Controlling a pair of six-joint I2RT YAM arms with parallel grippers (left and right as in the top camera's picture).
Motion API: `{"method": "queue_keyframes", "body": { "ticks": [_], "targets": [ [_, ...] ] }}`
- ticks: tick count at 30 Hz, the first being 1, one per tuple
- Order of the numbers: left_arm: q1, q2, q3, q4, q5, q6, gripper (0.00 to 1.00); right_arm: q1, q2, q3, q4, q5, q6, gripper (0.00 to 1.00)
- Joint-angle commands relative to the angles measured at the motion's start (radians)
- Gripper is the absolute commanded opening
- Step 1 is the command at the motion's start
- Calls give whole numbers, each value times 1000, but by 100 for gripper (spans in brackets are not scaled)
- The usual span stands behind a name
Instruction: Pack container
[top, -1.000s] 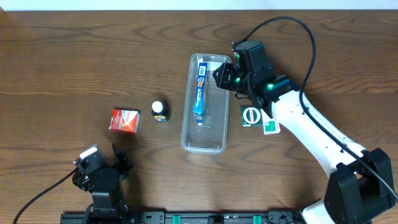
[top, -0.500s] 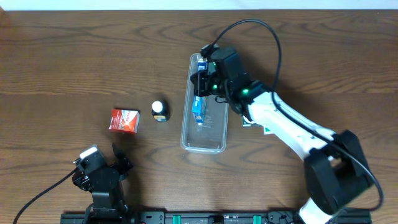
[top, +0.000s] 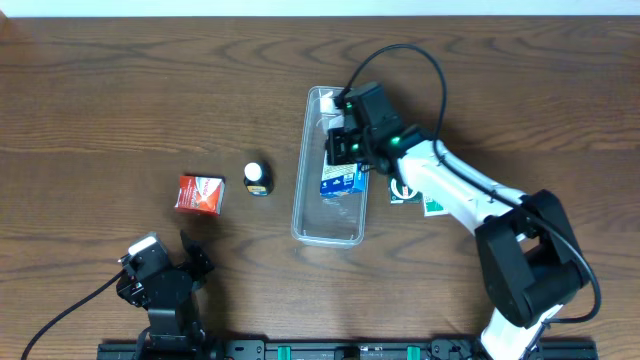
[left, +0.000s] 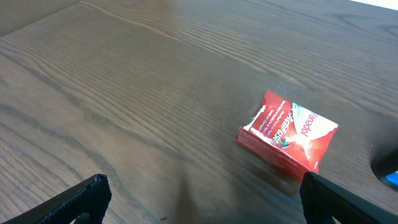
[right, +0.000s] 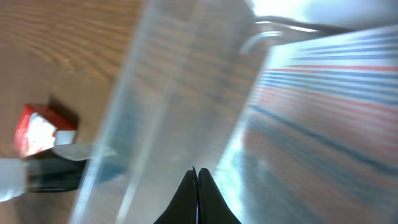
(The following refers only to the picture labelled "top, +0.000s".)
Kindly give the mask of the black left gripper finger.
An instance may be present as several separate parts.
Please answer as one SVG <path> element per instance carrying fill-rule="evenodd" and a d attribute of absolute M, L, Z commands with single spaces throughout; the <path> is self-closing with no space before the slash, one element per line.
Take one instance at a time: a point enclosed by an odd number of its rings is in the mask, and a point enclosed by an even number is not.
<path fill-rule="evenodd" d="M 147 305 L 149 299 L 141 282 L 124 274 L 117 282 L 117 295 L 130 305 Z"/>
<path fill-rule="evenodd" d="M 181 268 L 188 272 L 193 280 L 204 280 L 215 266 L 198 242 L 192 240 L 184 230 L 180 231 L 180 238 L 188 259 Z"/>

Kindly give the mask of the blue white medicine box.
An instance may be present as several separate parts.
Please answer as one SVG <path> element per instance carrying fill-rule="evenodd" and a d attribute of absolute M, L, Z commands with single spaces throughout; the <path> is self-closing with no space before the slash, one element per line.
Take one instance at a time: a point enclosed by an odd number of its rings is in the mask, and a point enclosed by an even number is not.
<path fill-rule="evenodd" d="M 337 198 L 367 190 L 368 175 L 361 169 L 360 163 L 330 165 L 328 160 L 328 153 L 325 153 L 320 180 L 322 197 Z"/>

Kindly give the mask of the dark green round-logo box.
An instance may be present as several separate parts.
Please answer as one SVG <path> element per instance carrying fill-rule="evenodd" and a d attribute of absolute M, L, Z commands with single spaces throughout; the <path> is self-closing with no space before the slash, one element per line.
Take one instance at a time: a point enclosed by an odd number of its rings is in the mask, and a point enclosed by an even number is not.
<path fill-rule="evenodd" d="M 388 190 L 391 204 L 419 204 L 423 201 L 420 192 L 409 188 L 393 177 L 388 179 Z"/>

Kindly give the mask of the red Panadol medicine box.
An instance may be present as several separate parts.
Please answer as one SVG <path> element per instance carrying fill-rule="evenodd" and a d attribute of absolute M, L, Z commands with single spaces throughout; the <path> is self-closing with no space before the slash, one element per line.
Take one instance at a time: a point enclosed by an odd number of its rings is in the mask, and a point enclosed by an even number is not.
<path fill-rule="evenodd" d="M 223 178 L 183 175 L 174 208 L 178 211 L 219 215 L 225 192 Z"/>

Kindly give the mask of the white green medicine box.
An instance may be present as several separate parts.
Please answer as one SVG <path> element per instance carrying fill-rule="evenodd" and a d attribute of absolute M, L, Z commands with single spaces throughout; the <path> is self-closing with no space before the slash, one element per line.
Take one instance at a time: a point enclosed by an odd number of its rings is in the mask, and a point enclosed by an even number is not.
<path fill-rule="evenodd" d="M 448 215 L 449 212 L 437 201 L 427 195 L 423 195 L 423 209 L 425 217 Z"/>

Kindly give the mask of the clear plastic container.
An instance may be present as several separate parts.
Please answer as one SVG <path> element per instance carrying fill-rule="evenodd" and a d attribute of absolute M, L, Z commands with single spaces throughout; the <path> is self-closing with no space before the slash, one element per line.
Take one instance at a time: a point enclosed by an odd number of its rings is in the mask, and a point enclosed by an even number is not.
<path fill-rule="evenodd" d="M 339 87 L 314 86 L 309 90 L 300 146 L 298 174 L 291 223 L 292 236 L 310 246 L 352 248 L 364 238 L 367 190 L 337 198 L 320 195 L 326 130 L 339 114 L 321 114 L 321 90 Z"/>

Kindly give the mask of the small dark medicine bottle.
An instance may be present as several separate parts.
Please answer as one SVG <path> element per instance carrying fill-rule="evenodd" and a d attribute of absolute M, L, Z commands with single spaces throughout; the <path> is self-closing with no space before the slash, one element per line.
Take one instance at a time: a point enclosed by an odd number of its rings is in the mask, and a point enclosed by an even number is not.
<path fill-rule="evenodd" d="M 268 196 L 274 188 L 268 166 L 262 162 L 249 162 L 244 167 L 244 185 L 254 196 Z"/>

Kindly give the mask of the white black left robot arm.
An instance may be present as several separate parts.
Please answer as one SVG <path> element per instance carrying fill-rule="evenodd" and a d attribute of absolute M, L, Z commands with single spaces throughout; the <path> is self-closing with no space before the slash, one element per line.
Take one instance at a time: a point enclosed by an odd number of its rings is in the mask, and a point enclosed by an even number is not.
<path fill-rule="evenodd" d="M 116 291 L 146 310 L 149 326 L 136 341 L 135 359 L 205 359 L 209 355 L 195 292 L 214 265 L 203 248 L 180 233 L 187 259 L 175 265 L 155 232 L 136 240 L 120 259 Z"/>

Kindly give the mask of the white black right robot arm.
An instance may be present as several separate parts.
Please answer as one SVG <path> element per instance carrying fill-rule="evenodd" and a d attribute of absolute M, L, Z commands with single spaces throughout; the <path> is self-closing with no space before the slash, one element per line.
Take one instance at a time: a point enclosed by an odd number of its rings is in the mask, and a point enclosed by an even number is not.
<path fill-rule="evenodd" d="M 484 286 L 494 311 L 479 337 L 477 359 L 525 359 L 539 349 L 559 311 L 586 286 L 599 311 L 601 290 L 560 200 L 547 190 L 528 195 L 461 161 L 435 136 L 386 117 L 375 123 L 342 117 L 327 129 L 332 165 L 360 163 L 431 196 L 475 238 Z"/>

